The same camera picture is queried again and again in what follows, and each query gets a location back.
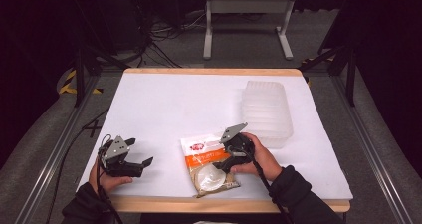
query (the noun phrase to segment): plastic food package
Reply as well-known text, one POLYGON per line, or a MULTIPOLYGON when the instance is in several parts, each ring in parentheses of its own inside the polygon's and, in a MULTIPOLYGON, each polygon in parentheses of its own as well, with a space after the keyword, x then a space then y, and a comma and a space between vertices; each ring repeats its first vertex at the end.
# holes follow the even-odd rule
POLYGON ((281 148, 293 134, 285 88, 277 82, 249 81, 242 97, 245 132, 256 135, 263 146, 281 148))
POLYGON ((230 156, 224 151, 220 138, 221 135, 207 134, 180 140, 197 198, 240 186, 232 173, 226 174, 212 164, 230 156))

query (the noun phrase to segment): person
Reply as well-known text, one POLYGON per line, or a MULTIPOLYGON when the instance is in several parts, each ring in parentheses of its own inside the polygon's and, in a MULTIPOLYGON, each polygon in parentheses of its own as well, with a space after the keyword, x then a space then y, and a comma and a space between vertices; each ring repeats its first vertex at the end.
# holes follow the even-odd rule
MULTIPOLYGON (((262 146, 256 136, 243 132, 255 145, 255 159, 263 168, 265 178, 272 182, 269 195, 278 206, 286 207, 295 224, 339 224, 341 218, 318 196, 311 192, 311 185, 295 171, 291 165, 281 167, 273 155, 262 146)), ((97 223, 108 212, 108 205, 99 199, 97 187, 97 163, 93 166, 89 181, 80 187, 75 198, 63 209, 62 224, 97 223)), ((252 162, 234 165, 233 173, 258 175, 252 162)), ((116 187, 132 182, 130 177, 111 177, 103 173, 100 185, 105 193, 111 193, 116 187)))

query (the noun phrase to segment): black sweatshirt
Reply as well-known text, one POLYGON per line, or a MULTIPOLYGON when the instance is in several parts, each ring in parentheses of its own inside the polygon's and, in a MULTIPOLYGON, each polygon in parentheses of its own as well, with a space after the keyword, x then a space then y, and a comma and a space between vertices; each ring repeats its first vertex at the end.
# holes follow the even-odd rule
MULTIPOLYGON (((342 223, 332 209, 311 192, 311 185, 292 166, 283 169, 270 187, 270 196, 279 206, 287 207, 295 224, 342 223)), ((93 224, 108 212, 93 188, 84 184, 75 198, 63 209, 62 224, 93 224)))

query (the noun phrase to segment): white tabletop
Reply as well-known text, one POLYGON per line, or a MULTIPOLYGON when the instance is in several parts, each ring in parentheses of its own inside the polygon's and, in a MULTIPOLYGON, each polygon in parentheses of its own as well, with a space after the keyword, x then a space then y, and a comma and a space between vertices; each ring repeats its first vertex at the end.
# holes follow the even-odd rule
MULTIPOLYGON (((293 165, 321 199, 352 199, 311 91, 298 72, 274 76, 272 72, 252 75, 261 74, 257 73, 259 70, 234 70, 240 75, 162 71, 163 74, 158 74, 159 70, 156 74, 140 69, 125 71, 80 185, 88 181, 103 137, 121 135, 123 139, 136 138, 126 161, 141 163, 151 156, 154 159, 140 178, 118 188, 113 195, 191 198, 196 189, 180 138, 223 131, 243 122, 240 110, 243 90, 248 81, 264 81, 284 85, 294 127, 294 134, 284 146, 271 148, 270 152, 280 165, 293 165)), ((258 177, 236 174, 236 179, 241 187, 203 198, 270 200, 258 177)))

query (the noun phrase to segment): plastic container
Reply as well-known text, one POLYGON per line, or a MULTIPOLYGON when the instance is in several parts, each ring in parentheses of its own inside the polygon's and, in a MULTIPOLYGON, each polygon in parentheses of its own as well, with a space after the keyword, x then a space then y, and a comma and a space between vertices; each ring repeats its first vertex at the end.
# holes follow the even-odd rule
POLYGON ((258 137, 268 148, 281 148, 293 134, 286 91, 276 82, 249 81, 242 96, 244 131, 258 137))

